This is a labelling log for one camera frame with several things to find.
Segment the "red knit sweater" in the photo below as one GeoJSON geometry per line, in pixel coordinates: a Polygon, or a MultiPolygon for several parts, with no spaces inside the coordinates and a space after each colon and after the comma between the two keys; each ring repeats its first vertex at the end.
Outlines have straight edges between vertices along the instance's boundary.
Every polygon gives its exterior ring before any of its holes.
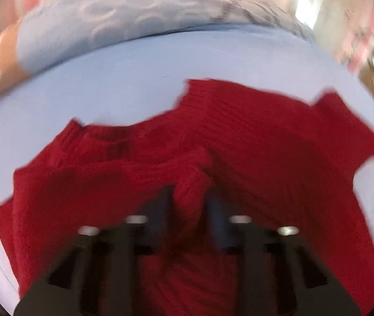
{"type": "Polygon", "coordinates": [[[141,315],[233,315],[238,266],[217,251],[215,195],[257,224],[295,226],[363,315],[374,243],[353,190],[374,132],[340,96],[313,104],[228,81],[190,80],[177,106],[131,126],[70,121],[13,174],[0,239],[24,298],[83,226],[107,228],[165,197],[169,226],[139,260],[141,315]]]}

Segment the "light blue quilted bedspread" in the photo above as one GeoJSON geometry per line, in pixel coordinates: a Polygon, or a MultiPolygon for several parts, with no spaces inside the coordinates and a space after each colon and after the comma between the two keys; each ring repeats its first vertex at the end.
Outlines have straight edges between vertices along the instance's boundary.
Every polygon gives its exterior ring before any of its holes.
{"type": "MultiPolygon", "coordinates": [[[[188,78],[216,78],[312,101],[334,87],[374,129],[374,99],[315,43],[267,26],[212,26],[118,43],[65,61],[0,98],[0,202],[15,169],[71,118],[131,125],[172,107],[188,78]]],[[[0,242],[0,306],[12,314],[18,283],[0,242]]]]}

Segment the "blue and brown patterned duvet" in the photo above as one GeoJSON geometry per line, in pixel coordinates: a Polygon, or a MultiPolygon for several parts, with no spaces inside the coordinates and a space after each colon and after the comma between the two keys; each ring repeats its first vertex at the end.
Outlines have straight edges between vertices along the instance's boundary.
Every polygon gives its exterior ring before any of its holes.
{"type": "Polygon", "coordinates": [[[263,25],[313,40],[307,26],[269,0],[55,0],[0,33],[0,95],[104,46],[223,24],[263,25]]]}

